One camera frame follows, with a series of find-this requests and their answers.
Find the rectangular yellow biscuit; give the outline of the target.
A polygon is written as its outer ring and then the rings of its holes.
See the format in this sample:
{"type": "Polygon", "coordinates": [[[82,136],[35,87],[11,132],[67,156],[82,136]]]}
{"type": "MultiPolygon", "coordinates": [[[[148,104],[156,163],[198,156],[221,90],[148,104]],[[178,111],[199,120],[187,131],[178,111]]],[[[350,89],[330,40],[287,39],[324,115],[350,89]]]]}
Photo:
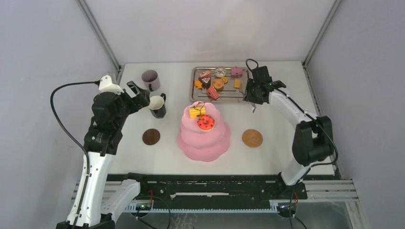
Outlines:
{"type": "Polygon", "coordinates": [[[235,89],[240,89],[241,87],[241,80],[240,79],[235,79],[234,80],[234,88],[235,89]]]}

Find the pink square cake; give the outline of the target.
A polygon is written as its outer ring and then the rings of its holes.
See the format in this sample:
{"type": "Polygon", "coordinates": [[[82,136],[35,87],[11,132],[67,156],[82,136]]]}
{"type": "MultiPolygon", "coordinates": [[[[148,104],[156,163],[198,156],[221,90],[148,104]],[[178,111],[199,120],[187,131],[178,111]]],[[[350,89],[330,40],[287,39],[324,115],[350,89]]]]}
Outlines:
{"type": "Polygon", "coordinates": [[[243,76],[243,68],[233,67],[231,68],[231,77],[232,78],[241,78],[243,76]]]}

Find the round golden bread bun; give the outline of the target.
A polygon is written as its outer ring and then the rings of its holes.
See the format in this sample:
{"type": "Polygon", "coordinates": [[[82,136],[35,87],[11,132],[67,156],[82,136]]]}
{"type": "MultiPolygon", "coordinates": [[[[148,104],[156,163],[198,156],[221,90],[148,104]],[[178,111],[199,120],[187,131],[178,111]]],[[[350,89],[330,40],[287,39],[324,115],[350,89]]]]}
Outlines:
{"type": "Polygon", "coordinates": [[[212,86],[215,89],[221,89],[222,87],[224,87],[224,81],[221,78],[216,78],[212,81],[212,86]]]}

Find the white donut with chocolate drizzle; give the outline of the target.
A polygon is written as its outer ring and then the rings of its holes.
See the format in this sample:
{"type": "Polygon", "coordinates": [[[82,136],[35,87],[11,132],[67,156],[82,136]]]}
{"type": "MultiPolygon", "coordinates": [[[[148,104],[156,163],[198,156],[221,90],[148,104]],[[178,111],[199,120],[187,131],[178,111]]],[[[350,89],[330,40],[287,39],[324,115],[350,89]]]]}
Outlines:
{"type": "Polygon", "coordinates": [[[214,75],[217,78],[226,77],[226,68],[224,67],[217,67],[214,70],[214,75]]]}

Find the red layered cake slice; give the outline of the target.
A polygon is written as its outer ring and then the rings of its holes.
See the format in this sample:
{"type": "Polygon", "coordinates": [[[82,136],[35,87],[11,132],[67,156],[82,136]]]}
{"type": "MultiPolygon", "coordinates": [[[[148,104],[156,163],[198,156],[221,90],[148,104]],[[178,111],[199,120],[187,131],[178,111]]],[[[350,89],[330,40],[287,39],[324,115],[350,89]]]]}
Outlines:
{"type": "Polygon", "coordinates": [[[213,86],[206,90],[206,94],[211,100],[217,100],[220,97],[217,90],[213,86]]]}

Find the yellow cake slice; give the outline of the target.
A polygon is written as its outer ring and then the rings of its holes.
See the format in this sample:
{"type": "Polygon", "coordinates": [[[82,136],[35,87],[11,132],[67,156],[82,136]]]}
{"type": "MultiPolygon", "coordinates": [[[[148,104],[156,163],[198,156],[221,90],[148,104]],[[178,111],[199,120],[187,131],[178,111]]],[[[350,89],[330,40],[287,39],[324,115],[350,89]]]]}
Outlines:
{"type": "Polygon", "coordinates": [[[190,118],[198,118],[206,114],[204,106],[195,106],[189,109],[190,118]]]}

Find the pink three-tier cake stand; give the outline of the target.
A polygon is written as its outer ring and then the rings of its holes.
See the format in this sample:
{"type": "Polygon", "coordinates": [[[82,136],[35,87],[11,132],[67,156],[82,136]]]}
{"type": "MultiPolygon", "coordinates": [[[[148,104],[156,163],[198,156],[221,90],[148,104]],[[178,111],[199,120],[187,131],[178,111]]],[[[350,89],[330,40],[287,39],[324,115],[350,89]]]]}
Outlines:
{"type": "Polygon", "coordinates": [[[214,161],[228,150],[230,142],[230,127],[225,123],[214,104],[197,101],[184,109],[177,143],[189,159],[203,162],[214,161]],[[189,109],[195,106],[204,106],[206,115],[215,119],[213,129],[203,131],[197,126],[199,117],[190,118],[189,109]]]}

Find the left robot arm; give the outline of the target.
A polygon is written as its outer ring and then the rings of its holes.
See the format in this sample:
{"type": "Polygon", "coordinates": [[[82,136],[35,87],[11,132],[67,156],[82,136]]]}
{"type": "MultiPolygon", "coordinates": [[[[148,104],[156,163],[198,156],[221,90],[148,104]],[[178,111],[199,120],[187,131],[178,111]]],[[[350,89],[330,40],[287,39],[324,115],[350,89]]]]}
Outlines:
{"type": "Polygon", "coordinates": [[[135,94],[134,97],[106,79],[94,84],[99,86],[100,93],[93,99],[93,117],[84,143],[78,143],[84,152],[78,193],[67,219],[56,225],[58,229],[113,229],[133,198],[143,199],[149,194],[147,183],[129,179],[106,202],[102,201],[109,168],[123,136],[124,123],[129,115],[149,105],[150,92],[133,81],[127,82],[127,87],[135,94]]]}

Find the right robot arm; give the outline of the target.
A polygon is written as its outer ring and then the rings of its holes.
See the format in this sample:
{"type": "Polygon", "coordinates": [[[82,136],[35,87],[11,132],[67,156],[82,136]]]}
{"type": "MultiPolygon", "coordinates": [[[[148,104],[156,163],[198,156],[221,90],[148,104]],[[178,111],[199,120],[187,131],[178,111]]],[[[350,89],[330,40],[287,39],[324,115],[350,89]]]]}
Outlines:
{"type": "Polygon", "coordinates": [[[326,166],[325,160],[330,156],[334,156],[330,164],[338,158],[331,119],[302,108],[283,82],[273,81],[266,66],[249,68],[249,71],[252,76],[247,80],[244,101],[275,107],[294,127],[293,158],[277,175],[276,192],[280,199],[295,199],[303,189],[304,176],[312,168],[326,166]]]}

